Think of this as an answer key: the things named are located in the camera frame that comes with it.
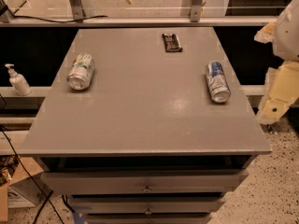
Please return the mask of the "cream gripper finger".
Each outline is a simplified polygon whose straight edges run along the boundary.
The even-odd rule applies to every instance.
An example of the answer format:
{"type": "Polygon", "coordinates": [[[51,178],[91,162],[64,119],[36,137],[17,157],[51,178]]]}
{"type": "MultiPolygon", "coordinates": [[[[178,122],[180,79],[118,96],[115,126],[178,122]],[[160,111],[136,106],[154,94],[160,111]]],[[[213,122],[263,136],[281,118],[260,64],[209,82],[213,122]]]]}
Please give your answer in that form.
{"type": "Polygon", "coordinates": [[[269,43],[273,40],[276,21],[267,23],[261,30],[259,30],[254,36],[254,40],[260,43],[269,43]]]}

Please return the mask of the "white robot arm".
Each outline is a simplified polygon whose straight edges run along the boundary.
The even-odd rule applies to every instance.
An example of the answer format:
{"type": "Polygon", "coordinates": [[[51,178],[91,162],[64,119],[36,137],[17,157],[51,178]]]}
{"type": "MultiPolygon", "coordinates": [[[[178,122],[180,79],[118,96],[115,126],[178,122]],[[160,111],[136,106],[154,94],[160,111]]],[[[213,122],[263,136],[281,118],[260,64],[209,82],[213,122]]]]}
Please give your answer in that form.
{"type": "Polygon", "coordinates": [[[264,94],[256,119],[264,125],[279,121],[299,98],[299,0],[291,0],[275,21],[267,23],[254,40],[272,43],[273,53],[283,60],[265,75],[264,94]]]}

